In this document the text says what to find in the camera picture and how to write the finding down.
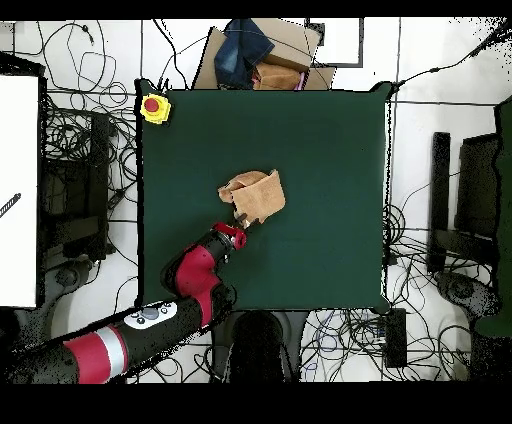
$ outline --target blue cloth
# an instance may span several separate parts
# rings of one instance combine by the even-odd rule
[[[214,59],[217,84],[251,89],[254,67],[272,51],[274,44],[252,19],[232,20],[224,34],[227,39]]]

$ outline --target white panel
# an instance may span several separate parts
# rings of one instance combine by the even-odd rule
[[[311,18],[325,24],[324,45],[319,46],[320,63],[357,63],[359,57],[359,18]]]
[[[38,80],[0,76],[0,305],[35,306]]]

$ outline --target floor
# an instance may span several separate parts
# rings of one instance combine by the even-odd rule
[[[302,18],[289,20],[303,22]],[[173,37],[176,49],[180,51],[197,39],[206,37],[211,26],[223,29],[227,22],[227,19],[166,20],[165,24]],[[51,96],[59,107],[83,106],[91,109],[95,106],[93,102],[87,101],[82,105],[83,100],[79,96],[70,96],[66,90],[78,88],[77,84],[80,84],[81,89],[93,87],[93,84],[85,79],[78,81],[73,67],[77,70],[81,68],[81,74],[92,81],[97,81],[101,76],[103,57],[98,54],[102,52],[101,33],[96,21],[77,21],[80,25],[85,24],[90,28],[94,38],[93,45],[85,33],[71,25],[48,38],[65,23],[41,23],[42,35],[47,40],[46,57],[19,53],[37,53],[41,48],[41,41],[35,22],[16,23],[16,54],[46,64],[48,89],[53,90]],[[99,86],[108,85],[112,80],[118,81],[129,93],[133,93],[134,78],[144,76],[157,82],[171,54],[171,48],[152,21],[100,23],[105,40],[105,53],[109,56],[105,60],[105,72]],[[342,26],[343,20],[340,19],[333,25]],[[365,18],[364,66],[338,69],[333,87],[369,90],[379,81],[399,81],[435,66],[450,65],[478,45],[488,31],[484,18]],[[179,68],[189,85],[194,78],[204,43],[205,39],[178,56]],[[11,27],[0,23],[0,49],[12,51],[12,48]],[[495,131],[493,106],[512,95],[510,70],[511,65],[506,60],[505,47],[498,46],[483,51],[476,58],[452,69],[411,80],[400,89],[391,102],[392,204],[403,207],[407,196],[428,183],[433,132],[451,133],[453,148],[450,167],[452,172],[456,172],[459,166],[458,150],[462,140]],[[169,78],[174,88],[183,88],[182,79],[172,66],[167,67],[165,77]],[[118,84],[116,87],[111,90],[114,95],[104,94],[101,97],[105,104],[119,108],[114,101],[119,101],[123,96],[115,95],[121,93],[121,85]],[[123,107],[132,107],[133,101],[133,96],[127,96]],[[134,161],[131,166],[136,169]],[[450,181],[452,228],[455,214],[453,193],[456,187],[455,176]],[[136,199],[135,186],[130,189],[129,195]],[[408,228],[427,227],[427,205],[428,190],[420,190],[410,197],[404,210]],[[130,202],[121,203],[112,219],[135,220],[136,205]],[[109,233],[112,242],[122,254],[135,262],[136,231],[133,224],[112,223]],[[418,243],[425,241],[426,232],[410,230],[406,232],[406,236],[417,240],[414,243]],[[395,290],[395,285],[402,284],[401,277],[408,260],[404,259],[399,265],[389,268],[388,297],[393,296],[393,293],[395,296],[399,293],[399,288]],[[488,276],[481,271],[479,278],[485,281]],[[436,347],[427,343],[424,337],[427,334],[427,326],[430,335],[436,338],[451,324],[467,326],[467,320],[460,308],[439,296],[436,288],[421,276],[423,272],[424,267],[418,265],[418,269],[415,270],[417,278],[407,283],[409,304],[401,305],[410,313],[407,315],[410,342],[408,359],[412,365],[402,370],[385,369],[381,359],[376,360],[361,349],[353,349],[345,355],[339,342],[332,335],[335,334],[333,329],[340,328],[346,317],[340,311],[319,311],[310,314],[303,334],[303,358],[308,360],[302,369],[302,380],[371,381],[399,377],[464,379],[464,360],[454,359],[448,354],[441,356]],[[463,272],[476,273],[477,269],[464,268]],[[137,280],[134,278],[122,287],[121,285],[134,276],[137,276],[137,267],[133,263],[118,253],[109,256],[108,260],[102,263],[94,284],[85,286],[60,301],[53,323],[54,336],[75,331],[112,314],[117,295],[118,311],[131,306],[137,293]],[[314,345],[316,347],[312,346],[313,338],[318,340]],[[209,335],[197,337],[190,345],[176,352],[172,359],[167,359],[159,365],[159,369],[168,376],[159,376],[156,372],[150,371],[143,375],[140,381],[180,381],[181,371],[187,376],[198,369],[209,343]],[[457,358],[469,357],[470,341],[465,331],[450,329],[444,332],[442,343],[448,350],[458,351]],[[441,360],[448,363],[448,373],[439,368]],[[209,376],[199,369],[187,379],[187,382],[206,382],[208,378]]]

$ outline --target red button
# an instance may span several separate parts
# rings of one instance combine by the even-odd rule
[[[144,108],[148,112],[156,112],[158,107],[158,102],[155,99],[149,98],[144,102]]]

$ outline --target white board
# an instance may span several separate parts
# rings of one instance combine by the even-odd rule
[[[0,306],[36,306],[38,79],[0,75]]]

